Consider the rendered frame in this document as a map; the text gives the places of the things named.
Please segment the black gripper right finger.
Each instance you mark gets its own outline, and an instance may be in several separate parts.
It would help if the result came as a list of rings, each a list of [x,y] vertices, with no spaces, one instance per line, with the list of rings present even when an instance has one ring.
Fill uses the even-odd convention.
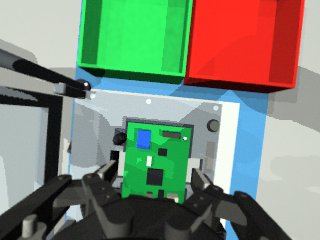
[[[216,231],[221,219],[230,221],[238,240],[292,240],[249,194],[224,193],[199,168],[192,168],[190,184],[193,194],[166,213],[166,240],[192,240],[204,222]]]

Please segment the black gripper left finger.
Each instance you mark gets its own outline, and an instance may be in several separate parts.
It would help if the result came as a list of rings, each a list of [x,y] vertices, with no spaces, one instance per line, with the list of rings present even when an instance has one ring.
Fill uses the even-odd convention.
[[[117,171],[118,161],[111,160],[82,179],[52,178],[0,215],[0,240],[46,240],[73,205],[83,218],[96,212],[107,238],[129,237],[134,210],[112,187]]]

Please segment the red bin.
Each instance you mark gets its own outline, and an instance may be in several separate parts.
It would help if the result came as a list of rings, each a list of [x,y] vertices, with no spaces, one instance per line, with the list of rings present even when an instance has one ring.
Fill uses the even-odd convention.
[[[304,2],[193,0],[183,85],[264,94],[295,88]]]

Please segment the green circuit board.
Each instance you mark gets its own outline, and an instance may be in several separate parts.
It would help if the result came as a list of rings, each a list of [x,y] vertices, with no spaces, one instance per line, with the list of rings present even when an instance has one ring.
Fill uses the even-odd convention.
[[[122,198],[166,197],[182,204],[190,137],[191,128],[128,122]]]

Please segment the green bin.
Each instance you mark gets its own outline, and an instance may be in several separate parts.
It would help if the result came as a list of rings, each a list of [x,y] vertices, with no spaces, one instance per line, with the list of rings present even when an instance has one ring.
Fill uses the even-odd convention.
[[[181,84],[191,10],[192,0],[83,0],[77,66],[94,77]]]

